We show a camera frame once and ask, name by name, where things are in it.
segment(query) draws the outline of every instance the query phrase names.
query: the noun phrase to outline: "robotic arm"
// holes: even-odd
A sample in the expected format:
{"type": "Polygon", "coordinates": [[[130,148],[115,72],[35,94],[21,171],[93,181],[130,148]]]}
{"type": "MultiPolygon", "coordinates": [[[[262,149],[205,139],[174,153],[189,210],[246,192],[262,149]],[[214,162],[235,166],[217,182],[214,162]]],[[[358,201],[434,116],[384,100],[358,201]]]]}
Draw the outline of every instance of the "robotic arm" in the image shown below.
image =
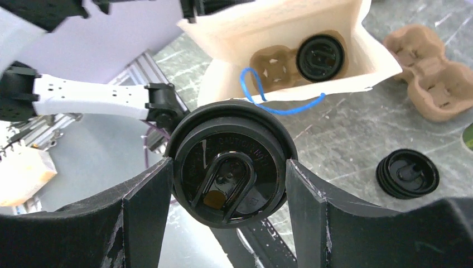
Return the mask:
{"type": "Polygon", "coordinates": [[[120,86],[38,74],[15,63],[0,79],[0,120],[58,113],[114,114],[156,122],[171,133],[189,110],[170,83],[120,86]]]}
{"type": "MultiPolygon", "coordinates": [[[[131,0],[93,0],[104,13],[110,4],[131,0]]],[[[181,0],[183,17],[195,22],[235,4],[253,0],[181,0]]],[[[189,110],[170,83],[117,86],[77,82],[38,74],[14,63],[22,49],[54,29],[68,17],[89,15],[81,0],[0,0],[0,120],[25,121],[58,113],[114,114],[155,122],[171,133],[189,110]]]]}

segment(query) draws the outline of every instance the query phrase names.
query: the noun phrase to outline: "gray marble countertop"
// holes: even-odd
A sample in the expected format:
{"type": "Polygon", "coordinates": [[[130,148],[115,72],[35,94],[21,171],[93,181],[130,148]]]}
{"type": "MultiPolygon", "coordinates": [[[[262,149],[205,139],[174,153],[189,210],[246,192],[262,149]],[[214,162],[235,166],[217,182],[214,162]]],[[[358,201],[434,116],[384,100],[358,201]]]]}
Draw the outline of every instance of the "gray marble countertop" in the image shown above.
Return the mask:
{"type": "MultiPolygon", "coordinates": [[[[463,0],[373,0],[364,26],[378,40],[410,23],[433,28],[447,44],[447,57],[473,68],[473,5],[463,0]]],[[[211,59],[186,35],[155,60],[191,110],[197,106],[201,76],[211,59]]],[[[388,79],[366,93],[329,95],[320,105],[296,116],[278,117],[298,148],[300,162],[319,177],[377,205],[405,211],[446,196],[473,195],[473,152],[461,141],[473,122],[469,111],[447,123],[432,123],[416,111],[407,86],[388,79]],[[432,194],[394,199],[377,185],[374,170],[390,152],[410,148],[436,163],[441,182],[432,194]]],[[[268,103],[279,109],[304,103],[268,103]]],[[[295,252],[288,207],[271,221],[295,252]]]]}

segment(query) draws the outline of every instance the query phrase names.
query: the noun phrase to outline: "purple wall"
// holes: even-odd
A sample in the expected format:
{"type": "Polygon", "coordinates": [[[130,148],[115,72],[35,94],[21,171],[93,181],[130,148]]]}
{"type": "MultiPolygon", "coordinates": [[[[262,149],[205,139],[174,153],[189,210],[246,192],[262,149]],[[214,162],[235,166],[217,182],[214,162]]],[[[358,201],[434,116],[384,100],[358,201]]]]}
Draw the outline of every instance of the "purple wall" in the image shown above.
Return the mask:
{"type": "Polygon", "coordinates": [[[69,18],[19,60],[41,73],[106,83],[141,52],[157,52],[181,33],[176,26],[182,16],[179,0],[115,3],[108,16],[91,0],[84,2],[87,20],[69,18]]]}

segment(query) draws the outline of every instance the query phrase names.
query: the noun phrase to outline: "green object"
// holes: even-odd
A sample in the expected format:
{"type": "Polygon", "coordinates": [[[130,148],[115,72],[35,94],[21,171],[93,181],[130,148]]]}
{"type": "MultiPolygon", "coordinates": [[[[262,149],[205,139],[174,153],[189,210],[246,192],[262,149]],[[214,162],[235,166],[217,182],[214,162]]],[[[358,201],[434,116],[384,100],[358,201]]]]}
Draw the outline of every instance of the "green object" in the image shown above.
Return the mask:
{"type": "Polygon", "coordinates": [[[463,142],[466,147],[473,151],[473,124],[463,131],[463,142]]]}

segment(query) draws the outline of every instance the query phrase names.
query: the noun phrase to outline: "blue cable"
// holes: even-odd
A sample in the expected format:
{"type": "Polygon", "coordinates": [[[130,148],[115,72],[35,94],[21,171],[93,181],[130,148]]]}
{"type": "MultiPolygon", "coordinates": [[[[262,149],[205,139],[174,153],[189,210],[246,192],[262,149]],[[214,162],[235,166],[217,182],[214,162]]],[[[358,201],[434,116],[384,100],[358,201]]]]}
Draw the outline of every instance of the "blue cable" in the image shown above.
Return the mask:
{"type": "Polygon", "coordinates": [[[245,76],[246,76],[247,72],[249,72],[249,71],[252,72],[254,77],[256,78],[256,84],[258,85],[258,92],[259,92],[259,95],[261,96],[261,99],[264,102],[266,101],[266,97],[264,96],[263,84],[261,83],[261,79],[259,78],[258,73],[253,68],[250,68],[250,67],[243,69],[242,73],[240,74],[240,84],[242,85],[243,93],[245,93],[245,97],[247,99],[249,99],[254,105],[258,106],[261,109],[266,110],[267,112],[274,113],[274,114],[277,114],[277,115],[280,115],[280,116],[289,116],[289,115],[292,115],[292,114],[296,114],[296,113],[300,113],[300,112],[303,112],[305,110],[308,110],[308,109],[316,106],[317,104],[321,103],[322,100],[325,98],[325,94],[322,93],[322,94],[320,94],[320,96],[318,98],[313,100],[311,103],[307,103],[304,106],[297,107],[297,108],[294,108],[294,109],[289,109],[289,110],[276,110],[276,109],[268,108],[266,106],[263,106],[261,104],[256,103],[253,100],[253,98],[251,97],[251,94],[248,91],[247,84],[245,82],[245,76]]]}

